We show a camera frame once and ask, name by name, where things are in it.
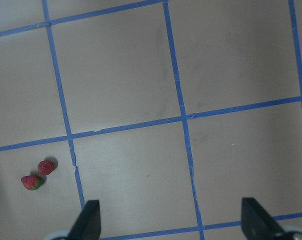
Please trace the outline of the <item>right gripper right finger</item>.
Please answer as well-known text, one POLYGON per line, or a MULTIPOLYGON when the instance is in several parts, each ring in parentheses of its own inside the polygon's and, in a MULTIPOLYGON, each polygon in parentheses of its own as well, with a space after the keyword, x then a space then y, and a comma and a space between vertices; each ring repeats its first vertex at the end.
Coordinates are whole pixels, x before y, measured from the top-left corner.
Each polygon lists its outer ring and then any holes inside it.
POLYGON ((241 230, 247 240, 278 240, 284 229, 253 197, 241 199, 241 230))

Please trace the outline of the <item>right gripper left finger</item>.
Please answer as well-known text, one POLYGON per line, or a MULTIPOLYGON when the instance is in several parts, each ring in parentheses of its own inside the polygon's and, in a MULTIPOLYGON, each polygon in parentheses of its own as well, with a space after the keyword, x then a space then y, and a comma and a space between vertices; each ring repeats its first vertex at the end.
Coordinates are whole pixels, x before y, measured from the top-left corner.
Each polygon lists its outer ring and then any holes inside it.
POLYGON ((67 240, 98 240, 102 231, 99 200, 88 200, 72 226, 67 240))

